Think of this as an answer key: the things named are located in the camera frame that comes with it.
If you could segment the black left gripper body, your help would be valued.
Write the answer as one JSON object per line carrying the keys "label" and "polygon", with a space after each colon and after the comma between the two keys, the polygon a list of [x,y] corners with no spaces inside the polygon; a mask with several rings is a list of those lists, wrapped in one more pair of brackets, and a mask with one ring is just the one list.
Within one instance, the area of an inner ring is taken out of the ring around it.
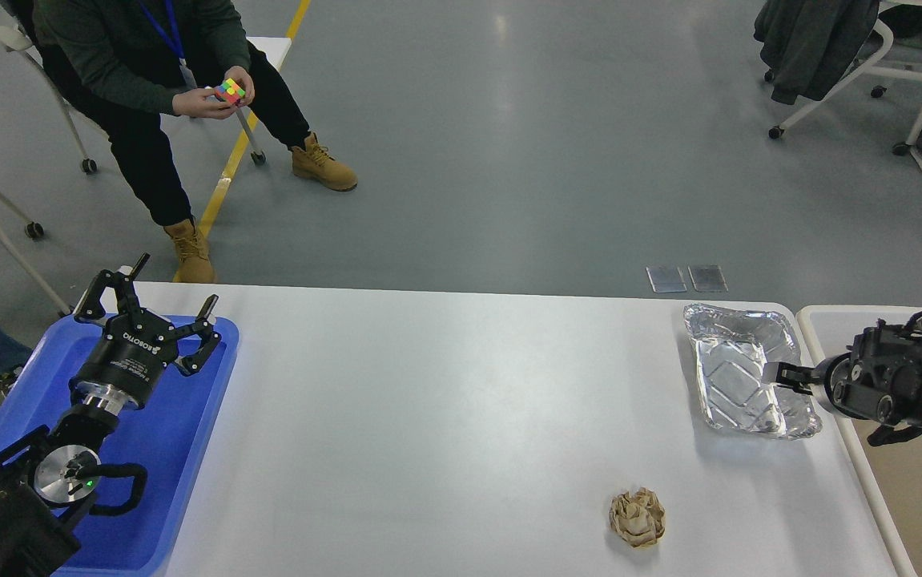
{"label": "black left gripper body", "polygon": [[98,402],[105,410],[145,408],[174,361],[174,324],[149,312],[141,321],[117,314],[70,380],[73,405]]}

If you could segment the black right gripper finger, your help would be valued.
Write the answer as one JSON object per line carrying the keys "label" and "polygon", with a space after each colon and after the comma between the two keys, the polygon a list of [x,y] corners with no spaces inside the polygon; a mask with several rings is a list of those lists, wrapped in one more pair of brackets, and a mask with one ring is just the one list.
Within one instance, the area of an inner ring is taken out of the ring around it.
{"label": "black right gripper finger", "polygon": [[763,380],[771,383],[772,386],[789,389],[801,395],[812,395],[812,385],[817,381],[815,369],[811,366],[793,365],[787,362],[765,364]]}

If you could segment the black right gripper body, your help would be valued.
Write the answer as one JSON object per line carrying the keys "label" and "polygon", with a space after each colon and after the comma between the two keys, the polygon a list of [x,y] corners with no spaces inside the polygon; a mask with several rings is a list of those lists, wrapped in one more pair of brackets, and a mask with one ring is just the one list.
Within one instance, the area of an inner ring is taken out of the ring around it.
{"label": "black right gripper body", "polygon": [[922,425],[922,329],[877,321],[815,368],[833,409],[879,425]]}

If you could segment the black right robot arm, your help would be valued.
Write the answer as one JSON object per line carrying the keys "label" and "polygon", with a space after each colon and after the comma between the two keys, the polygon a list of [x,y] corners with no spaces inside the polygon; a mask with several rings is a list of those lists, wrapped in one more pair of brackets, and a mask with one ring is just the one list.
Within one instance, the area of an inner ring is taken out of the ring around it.
{"label": "black right robot arm", "polygon": [[922,309],[902,325],[878,319],[845,353],[817,366],[766,362],[762,380],[878,423],[867,437],[873,448],[910,442],[922,435]]}

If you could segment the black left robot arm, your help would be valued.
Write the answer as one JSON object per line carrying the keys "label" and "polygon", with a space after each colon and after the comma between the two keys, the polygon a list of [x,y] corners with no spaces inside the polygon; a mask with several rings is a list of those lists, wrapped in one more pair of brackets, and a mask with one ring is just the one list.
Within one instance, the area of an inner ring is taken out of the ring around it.
{"label": "black left robot arm", "polygon": [[66,384],[69,408],[0,450],[0,576],[50,576],[79,552],[76,529],[87,516],[139,506],[149,470],[104,461],[107,438],[123,412],[146,408],[167,370],[196,375],[222,341],[214,293],[185,325],[142,306],[135,279],[148,259],[95,275],[73,321],[102,332]]}

